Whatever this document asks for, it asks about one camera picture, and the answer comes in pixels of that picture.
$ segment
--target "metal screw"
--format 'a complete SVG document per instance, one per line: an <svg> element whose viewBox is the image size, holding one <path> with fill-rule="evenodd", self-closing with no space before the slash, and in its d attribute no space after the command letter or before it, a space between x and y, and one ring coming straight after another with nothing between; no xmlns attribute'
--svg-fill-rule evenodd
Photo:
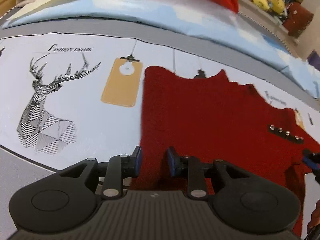
<svg viewBox="0 0 320 240"><path fill-rule="evenodd" d="M204 190L201 189L194 189L193 191L190 192L190 195L193 197L204 197L207 195L207 193Z"/></svg>
<svg viewBox="0 0 320 240"><path fill-rule="evenodd" d="M119 191L117 191L115 188L107 188L103 191L103 194L107 197L115 197L119 195Z"/></svg>

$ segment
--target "deer head print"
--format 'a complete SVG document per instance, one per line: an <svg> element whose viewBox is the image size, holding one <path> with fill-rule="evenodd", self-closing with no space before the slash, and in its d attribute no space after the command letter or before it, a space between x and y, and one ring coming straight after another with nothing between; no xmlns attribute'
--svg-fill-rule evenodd
<svg viewBox="0 0 320 240"><path fill-rule="evenodd" d="M0 49L0 57L2 55L2 51L4 51L5 47L3 47L2 49Z"/></svg>
<svg viewBox="0 0 320 240"><path fill-rule="evenodd" d="M97 69L101 62L98 63L91 70L88 70L89 63L84 54L82 58L84 61L83 67L71 74L71 63L64 75L55 77L54 80L48 84L43 84L42 70L45 68L45 63L39 70L38 62L46 57L44 55L34 62L32 58L29 71L35 78L32 82L32 87L35 90L27 107L23 111L22 117L17 127L20 142L25 147L35 147L36 152L44 152L48 154L57 154L69 143L76 141L76 128L72 121L57 118L44 109L44 102L50 93L58 91L63 85L62 82L76 80L83 78Z"/></svg>

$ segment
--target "purple object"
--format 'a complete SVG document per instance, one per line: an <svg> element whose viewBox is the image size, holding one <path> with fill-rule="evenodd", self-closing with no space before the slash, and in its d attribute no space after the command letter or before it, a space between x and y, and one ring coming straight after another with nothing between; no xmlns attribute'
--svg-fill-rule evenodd
<svg viewBox="0 0 320 240"><path fill-rule="evenodd" d="M310 65L314 66L317 70L320 71L320 57L318 53L316 53L315 50L313 50L309 57L308 57L308 62Z"/></svg>

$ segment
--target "light blue sheet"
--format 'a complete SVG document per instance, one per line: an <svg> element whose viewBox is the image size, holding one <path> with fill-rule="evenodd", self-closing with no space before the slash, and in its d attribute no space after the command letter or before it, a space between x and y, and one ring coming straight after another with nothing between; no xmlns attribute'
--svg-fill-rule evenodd
<svg viewBox="0 0 320 240"><path fill-rule="evenodd" d="M314 98L319 98L320 72L270 42L241 17L225 10L210 16L182 6L143 0L77 0L49 7L17 20L7 20L3 28L69 17L106 17L141 22L233 48L258 59L286 75Z"/></svg>

